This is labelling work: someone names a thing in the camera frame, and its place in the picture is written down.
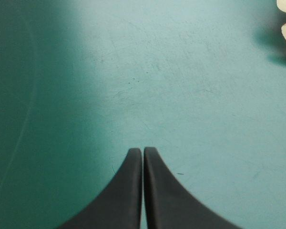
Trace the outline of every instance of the black plastic object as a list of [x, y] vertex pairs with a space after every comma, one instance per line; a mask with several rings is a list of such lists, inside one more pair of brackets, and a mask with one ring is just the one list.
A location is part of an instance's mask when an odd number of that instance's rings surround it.
[[144, 196], [148, 229], [239, 229], [186, 191], [151, 147], [144, 150]]
[[142, 202], [142, 156], [130, 149], [108, 186], [58, 229], [138, 229]]

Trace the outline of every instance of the black pointed tip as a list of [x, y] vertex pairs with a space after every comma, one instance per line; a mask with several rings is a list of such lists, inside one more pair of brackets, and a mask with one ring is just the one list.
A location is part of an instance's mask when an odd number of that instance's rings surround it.
[[148, 229], [238, 229], [195, 199], [154, 147], [144, 150], [144, 196]]

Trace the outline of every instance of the black curved edge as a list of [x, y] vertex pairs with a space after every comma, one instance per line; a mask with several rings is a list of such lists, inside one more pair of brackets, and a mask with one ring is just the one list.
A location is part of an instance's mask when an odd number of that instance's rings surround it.
[[133, 148], [99, 196], [58, 229], [138, 229], [141, 202], [142, 155]]
[[148, 229], [239, 229], [185, 190], [153, 147], [144, 150], [144, 197]]

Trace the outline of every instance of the scratch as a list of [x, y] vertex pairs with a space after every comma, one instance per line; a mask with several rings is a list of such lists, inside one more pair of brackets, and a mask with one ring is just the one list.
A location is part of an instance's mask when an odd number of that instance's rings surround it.
[[14, 4], [14, 2], [9, 1], [9, 4], [18, 13], [18, 15], [21, 18], [22, 22], [24, 23], [24, 26], [25, 26], [25, 28], [27, 30], [27, 33], [29, 34], [29, 37], [30, 37], [30, 41], [31, 41], [31, 44], [32, 44], [32, 47], [33, 47], [33, 51], [34, 51], [34, 84], [33, 84], [33, 88], [32, 88], [32, 91], [31, 91], [31, 98], [30, 98], [30, 102], [28, 104], [28, 109], [27, 109], [27, 112], [26, 112], [26, 115], [25, 115], [25, 118], [24, 118], [24, 121], [23, 121], [23, 124], [22, 124], [22, 127], [21, 127], [21, 131], [19, 133], [19, 136], [18, 136], [16, 145], [14, 147], [14, 150], [12, 151], [12, 154], [10, 156], [10, 160], [8, 162], [8, 165], [7, 165], [6, 169], [5, 169], [3, 178], [2, 178], [2, 180], [0, 182], [0, 192], [1, 192], [1, 190], [3, 188], [3, 185], [4, 185], [5, 181], [6, 181], [6, 178], [7, 178], [7, 175], [9, 173], [9, 171], [10, 171], [11, 165], [12, 165], [13, 161], [15, 160], [15, 157], [16, 157], [18, 149], [19, 149], [19, 145], [20, 145], [20, 143], [22, 141], [24, 132], [25, 132], [25, 130], [27, 128], [27, 125], [28, 125], [28, 122], [29, 122], [29, 119], [30, 119], [30, 116], [31, 116], [31, 113], [32, 113], [32, 109], [33, 109], [33, 106], [34, 106], [34, 102], [35, 102], [35, 97], [36, 97], [36, 92], [37, 92], [37, 83], [38, 83], [38, 74], [37, 74], [38, 52], [37, 52], [37, 45], [36, 45], [36, 42], [35, 42], [35, 39], [34, 39], [34, 35], [32, 33], [32, 30], [31, 30], [27, 20], [25, 19], [24, 15], [22, 14], [21, 10]]

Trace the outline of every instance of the teal cutting mat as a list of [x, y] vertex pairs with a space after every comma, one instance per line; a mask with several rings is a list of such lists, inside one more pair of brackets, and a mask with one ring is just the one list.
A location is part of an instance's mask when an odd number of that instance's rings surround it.
[[0, 229], [60, 225], [144, 146], [226, 219], [286, 229], [285, 19], [274, 0], [0, 0]]

